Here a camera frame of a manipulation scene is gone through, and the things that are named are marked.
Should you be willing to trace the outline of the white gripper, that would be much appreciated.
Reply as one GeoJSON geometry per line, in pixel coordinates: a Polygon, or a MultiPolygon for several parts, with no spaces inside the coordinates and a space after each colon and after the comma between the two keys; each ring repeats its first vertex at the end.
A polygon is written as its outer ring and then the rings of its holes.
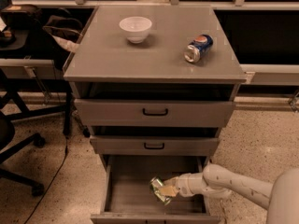
{"type": "Polygon", "coordinates": [[[163,196],[168,197],[176,197],[178,193],[182,197],[192,197],[202,194],[205,187],[202,173],[175,176],[165,180],[164,184],[165,186],[159,188],[159,191],[163,196]]]}

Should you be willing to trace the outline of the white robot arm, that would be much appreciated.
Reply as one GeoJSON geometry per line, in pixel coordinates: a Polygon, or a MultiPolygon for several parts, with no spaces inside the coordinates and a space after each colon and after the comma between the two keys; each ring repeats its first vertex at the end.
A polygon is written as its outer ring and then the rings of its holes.
{"type": "Polygon", "coordinates": [[[299,224],[299,169],[283,172],[274,183],[239,175],[217,164],[201,173],[184,174],[164,181],[159,192],[166,197],[202,194],[223,198],[234,191],[267,211],[266,224],[299,224]]]}

